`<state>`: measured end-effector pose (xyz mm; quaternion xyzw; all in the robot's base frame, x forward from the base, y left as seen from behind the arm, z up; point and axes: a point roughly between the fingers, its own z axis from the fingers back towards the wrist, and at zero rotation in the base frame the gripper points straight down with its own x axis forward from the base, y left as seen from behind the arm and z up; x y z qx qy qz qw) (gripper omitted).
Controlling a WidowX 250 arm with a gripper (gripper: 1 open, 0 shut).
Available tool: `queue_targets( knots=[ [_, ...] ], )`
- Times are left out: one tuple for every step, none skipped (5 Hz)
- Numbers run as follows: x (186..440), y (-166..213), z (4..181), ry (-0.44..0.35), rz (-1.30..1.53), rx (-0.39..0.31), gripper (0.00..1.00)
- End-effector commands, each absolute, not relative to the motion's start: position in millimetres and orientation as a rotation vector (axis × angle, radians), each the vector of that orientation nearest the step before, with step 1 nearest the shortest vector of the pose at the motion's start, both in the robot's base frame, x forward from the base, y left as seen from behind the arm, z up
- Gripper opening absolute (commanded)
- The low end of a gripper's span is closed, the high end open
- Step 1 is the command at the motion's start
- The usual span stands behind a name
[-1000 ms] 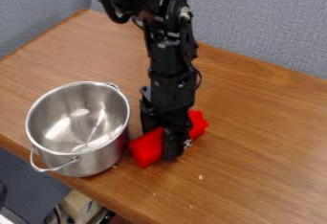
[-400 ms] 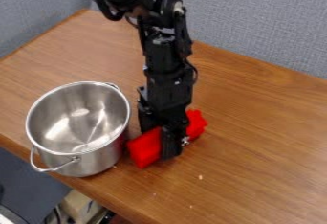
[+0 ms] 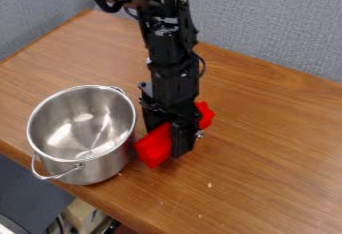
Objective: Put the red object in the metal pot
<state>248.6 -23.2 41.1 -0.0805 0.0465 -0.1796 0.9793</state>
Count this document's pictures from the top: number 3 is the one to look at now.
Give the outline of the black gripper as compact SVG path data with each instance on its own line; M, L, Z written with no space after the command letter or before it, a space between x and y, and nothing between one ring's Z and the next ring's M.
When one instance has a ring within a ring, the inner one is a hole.
M151 82L139 84L142 112L147 132L167 121L180 118L191 121L195 115L195 98L199 94L199 63L186 62L174 66L148 64ZM203 131L199 122L171 124L171 157L187 154Z

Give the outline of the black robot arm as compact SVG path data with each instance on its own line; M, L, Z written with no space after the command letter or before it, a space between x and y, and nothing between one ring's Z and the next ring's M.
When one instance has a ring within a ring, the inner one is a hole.
M93 0L108 12L135 10L148 50L151 80L139 84L144 124L154 132L171 125L171 156L178 158L194 148L202 113L195 105L199 80L206 71L203 58L194 52L198 29L190 0Z

